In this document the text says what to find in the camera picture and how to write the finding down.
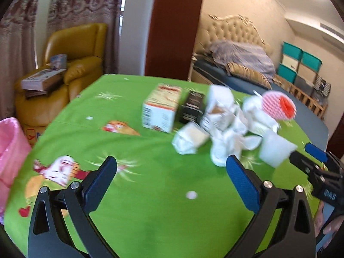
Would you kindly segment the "white foam block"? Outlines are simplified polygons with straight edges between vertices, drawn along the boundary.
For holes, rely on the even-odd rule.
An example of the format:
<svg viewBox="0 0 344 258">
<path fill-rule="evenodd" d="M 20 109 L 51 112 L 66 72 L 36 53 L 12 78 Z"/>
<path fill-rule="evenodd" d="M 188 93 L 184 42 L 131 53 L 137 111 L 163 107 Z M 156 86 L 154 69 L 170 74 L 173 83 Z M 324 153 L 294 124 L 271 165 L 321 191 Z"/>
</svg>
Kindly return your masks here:
<svg viewBox="0 0 344 258">
<path fill-rule="evenodd" d="M 259 158 L 271 167 L 277 168 L 296 149 L 296 144 L 268 130 L 262 137 Z"/>
</svg>

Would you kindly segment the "red white foam fruit net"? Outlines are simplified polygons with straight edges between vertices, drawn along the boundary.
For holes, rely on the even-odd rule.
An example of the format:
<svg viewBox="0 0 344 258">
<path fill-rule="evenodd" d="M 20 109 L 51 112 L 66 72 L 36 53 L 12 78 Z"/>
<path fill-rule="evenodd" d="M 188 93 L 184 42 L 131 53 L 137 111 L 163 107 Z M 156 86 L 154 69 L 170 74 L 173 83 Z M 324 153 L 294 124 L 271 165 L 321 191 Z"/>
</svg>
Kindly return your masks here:
<svg viewBox="0 0 344 258">
<path fill-rule="evenodd" d="M 280 91 L 267 91 L 262 95 L 262 109 L 275 120 L 291 120 L 296 116 L 294 102 Z"/>
</svg>

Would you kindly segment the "white tissue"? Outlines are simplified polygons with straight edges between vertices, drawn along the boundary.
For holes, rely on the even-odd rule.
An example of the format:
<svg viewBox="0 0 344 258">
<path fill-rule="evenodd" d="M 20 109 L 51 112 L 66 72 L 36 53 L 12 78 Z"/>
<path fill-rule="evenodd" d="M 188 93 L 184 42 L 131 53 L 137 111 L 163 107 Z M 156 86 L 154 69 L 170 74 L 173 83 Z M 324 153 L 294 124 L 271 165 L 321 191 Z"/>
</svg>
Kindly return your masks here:
<svg viewBox="0 0 344 258">
<path fill-rule="evenodd" d="M 262 109 L 262 97 L 252 95 L 243 100 L 242 111 L 248 121 L 248 131 L 254 135 L 263 136 L 265 132 L 271 130 L 278 132 L 279 124 Z"/>
</svg>

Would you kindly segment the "white paper cup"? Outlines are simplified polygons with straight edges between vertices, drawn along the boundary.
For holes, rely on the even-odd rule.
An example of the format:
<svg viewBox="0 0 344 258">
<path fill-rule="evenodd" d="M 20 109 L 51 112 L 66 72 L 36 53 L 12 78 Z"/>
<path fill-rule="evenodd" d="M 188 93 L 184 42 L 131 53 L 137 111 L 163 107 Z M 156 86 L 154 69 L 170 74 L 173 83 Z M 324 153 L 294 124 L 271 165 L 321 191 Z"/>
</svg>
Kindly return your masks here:
<svg viewBox="0 0 344 258">
<path fill-rule="evenodd" d="M 195 122 L 189 122 L 177 131 L 172 145 L 175 151 L 181 155 L 195 154 L 209 138 L 210 135 L 206 130 Z"/>
</svg>

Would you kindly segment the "black small carton box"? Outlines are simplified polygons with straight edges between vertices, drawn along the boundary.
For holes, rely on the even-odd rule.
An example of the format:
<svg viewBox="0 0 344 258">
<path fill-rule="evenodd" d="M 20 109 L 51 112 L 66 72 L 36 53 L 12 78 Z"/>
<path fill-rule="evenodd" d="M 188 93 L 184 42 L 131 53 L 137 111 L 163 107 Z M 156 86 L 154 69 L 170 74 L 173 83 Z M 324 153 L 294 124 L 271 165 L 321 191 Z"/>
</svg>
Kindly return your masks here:
<svg viewBox="0 0 344 258">
<path fill-rule="evenodd" d="M 185 101 L 180 106 L 178 121 L 199 123 L 205 111 L 205 95 L 196 91 L 189 91 Z"/>
</svg>

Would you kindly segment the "white orange medicine box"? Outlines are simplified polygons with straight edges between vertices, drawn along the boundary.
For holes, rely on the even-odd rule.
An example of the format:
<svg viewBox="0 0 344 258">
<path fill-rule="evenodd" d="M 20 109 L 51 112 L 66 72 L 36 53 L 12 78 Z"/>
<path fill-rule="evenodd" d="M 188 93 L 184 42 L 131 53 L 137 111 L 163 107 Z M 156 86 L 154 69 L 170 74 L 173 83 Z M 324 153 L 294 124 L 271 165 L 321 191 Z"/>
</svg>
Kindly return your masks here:
<svg viewBox="0 0 344 258">
<path fill-rule="evenodd" d="M 143 102 L 142 126 L 170 133 L 173 129 L 181 94 L 181 87 L 158 84 Z"/>
</svg>

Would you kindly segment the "checkered bag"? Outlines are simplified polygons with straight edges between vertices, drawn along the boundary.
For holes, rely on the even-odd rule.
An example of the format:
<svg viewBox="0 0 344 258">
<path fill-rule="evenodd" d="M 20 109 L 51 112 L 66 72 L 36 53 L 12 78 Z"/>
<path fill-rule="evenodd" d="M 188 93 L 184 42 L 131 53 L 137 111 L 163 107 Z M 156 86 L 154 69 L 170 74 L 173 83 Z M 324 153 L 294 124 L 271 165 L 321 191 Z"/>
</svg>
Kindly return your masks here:
<svg viewBox="0 0 344 258">
<path fill-rule="evenodd" d="M 322 77 L 317 76 L 314 82 L 314 89 L 323 97 L 329 97 L 329 94 L 331 92 L 331 84 L 328 81 L 324 80 Z"/>
</svg>

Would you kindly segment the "teal storage bins stack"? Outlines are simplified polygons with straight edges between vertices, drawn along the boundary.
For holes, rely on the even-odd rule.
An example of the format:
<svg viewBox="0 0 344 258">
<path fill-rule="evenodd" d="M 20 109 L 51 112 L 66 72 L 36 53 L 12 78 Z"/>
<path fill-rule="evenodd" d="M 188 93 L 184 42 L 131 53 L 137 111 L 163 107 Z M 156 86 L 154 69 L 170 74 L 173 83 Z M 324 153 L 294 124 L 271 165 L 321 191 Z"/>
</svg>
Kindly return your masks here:
<svg viewBox="0 0 344 258">
<path fill-rule="evenodd" d="M 277 74 L 299 89 L 312 90 L 323 62 L 299 47 L 284 42 Z"/>
</svg>

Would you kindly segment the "green cartoon tablecloth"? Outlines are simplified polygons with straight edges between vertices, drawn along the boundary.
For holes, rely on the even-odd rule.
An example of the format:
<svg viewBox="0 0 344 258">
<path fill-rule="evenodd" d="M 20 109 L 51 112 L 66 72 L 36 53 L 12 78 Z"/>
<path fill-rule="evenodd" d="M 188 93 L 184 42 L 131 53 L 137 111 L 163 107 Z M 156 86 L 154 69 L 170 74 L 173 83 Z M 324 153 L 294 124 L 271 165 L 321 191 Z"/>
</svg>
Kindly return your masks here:
<svg viewBox="0 0 344 258">
<path fill-rule="evenodd" d="M 58 189 L 33 169 L 35 160 L 58 171 L 70 156 L 92 171 L 109 156 L 118 172 L 91 213 L 120 257 L 223 257 L 252 218 L 224 168 L 210 159 L 211 142 L 180 155 L 173 133 L 142 126 L 142 104 L 160 83 L 207 93 L 188 81 L 104 75 L 50 123 L 15 179 L 5 210 L 5 231 L 27 252 L 30 216 L 42 186 Z"/>
</svg>

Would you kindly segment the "striped gold pillow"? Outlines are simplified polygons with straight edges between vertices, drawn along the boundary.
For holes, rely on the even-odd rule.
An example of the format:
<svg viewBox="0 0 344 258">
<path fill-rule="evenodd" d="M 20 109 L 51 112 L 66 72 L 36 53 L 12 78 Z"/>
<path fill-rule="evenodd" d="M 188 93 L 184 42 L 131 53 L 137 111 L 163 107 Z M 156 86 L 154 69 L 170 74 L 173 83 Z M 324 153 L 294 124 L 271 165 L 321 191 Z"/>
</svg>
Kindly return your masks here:
<svg viewBox="0 0 344 258">
<path fill-rule="evenodd" d="M 233 62 L 226 63 L 225 69 L 227 74 L 230 76 L 237 77 L 254 85 L 262 87 L 266 90 L 272 89 L 266 76 L 254 69 Z"/>
</svg>

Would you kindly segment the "grey blue blanket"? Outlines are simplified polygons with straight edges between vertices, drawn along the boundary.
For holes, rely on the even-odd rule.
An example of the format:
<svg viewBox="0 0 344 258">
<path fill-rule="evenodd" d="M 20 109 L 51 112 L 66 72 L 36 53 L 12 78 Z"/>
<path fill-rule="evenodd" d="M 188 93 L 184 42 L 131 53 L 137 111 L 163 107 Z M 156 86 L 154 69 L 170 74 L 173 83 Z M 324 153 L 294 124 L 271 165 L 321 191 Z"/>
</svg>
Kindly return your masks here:
<svg viewBox="0 0 344 258">
<path fill-rule="evenodd" d="M 210 44 L 206 53 L 218 65 L 225 66 L 230 62 L 240 64 L 262 73 L 269 82 L 272 82 L 276 73 L 272 59 L 259 45 L 217 40 Z"/>
</svg>

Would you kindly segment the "beige tufted headboard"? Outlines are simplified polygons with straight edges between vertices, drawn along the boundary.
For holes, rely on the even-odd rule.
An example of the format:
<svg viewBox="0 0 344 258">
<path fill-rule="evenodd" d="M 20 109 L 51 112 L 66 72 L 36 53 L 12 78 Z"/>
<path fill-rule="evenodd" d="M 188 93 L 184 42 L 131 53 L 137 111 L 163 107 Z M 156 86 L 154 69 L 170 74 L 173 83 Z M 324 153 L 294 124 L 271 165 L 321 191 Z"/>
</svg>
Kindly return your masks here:
<svg viewBox="0 0 344 258">
<path fill-rule="evenodd" d="M 261 38 L 248 17 L 242 15 L 218 17 L 201 13 L 193 52 L 202 54 L 217 40 L 255 44 L 262 47 L 269 57 L 273 54 L 273 48 Z"/>
</svg>

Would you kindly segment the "pink lace curtain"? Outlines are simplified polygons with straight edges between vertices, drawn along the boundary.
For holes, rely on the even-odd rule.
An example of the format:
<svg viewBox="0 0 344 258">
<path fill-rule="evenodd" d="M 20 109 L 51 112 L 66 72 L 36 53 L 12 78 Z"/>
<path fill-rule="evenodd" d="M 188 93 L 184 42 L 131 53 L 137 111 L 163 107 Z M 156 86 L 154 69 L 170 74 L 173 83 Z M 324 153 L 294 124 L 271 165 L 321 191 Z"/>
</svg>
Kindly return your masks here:
<svg viewBox="0 0 344 258">
<path fill-rule="evenodd" d="M 1 18 L 1 118 L 14 113 L 13 85 L 36 66 L 34 35 L 39 0 L 13 0 Z M 121 0 L 48 0 L 46 33 L 87 23 L 108 25 L 105 73 L 118 72 Z"/>
</svg>

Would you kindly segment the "wooden bed rail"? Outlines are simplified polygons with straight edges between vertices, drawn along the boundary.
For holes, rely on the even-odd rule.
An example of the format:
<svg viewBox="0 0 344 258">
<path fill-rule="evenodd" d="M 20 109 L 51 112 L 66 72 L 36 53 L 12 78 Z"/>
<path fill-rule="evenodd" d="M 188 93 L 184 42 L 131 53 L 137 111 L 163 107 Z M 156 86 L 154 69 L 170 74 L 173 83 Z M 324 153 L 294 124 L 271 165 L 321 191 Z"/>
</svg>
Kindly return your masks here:
<svg viewBox="0 0 344 258">
<path fill-rule="evenodd" d="M 293 85 L 291 82 L 287 81 L 283 77 L 275 74 L 273 77 L 273 82 L 286 90 L 289 94 L 294 96 L 298 101 L 301 101 L 311 112 L 313 112 L 319 119 L 324 120 L 324 115 L 326 113 L 328 105 L 322 106 L 316 99 L 307 95 L 304 91 L 300 90 L 298 87 Z"/>
</svg>

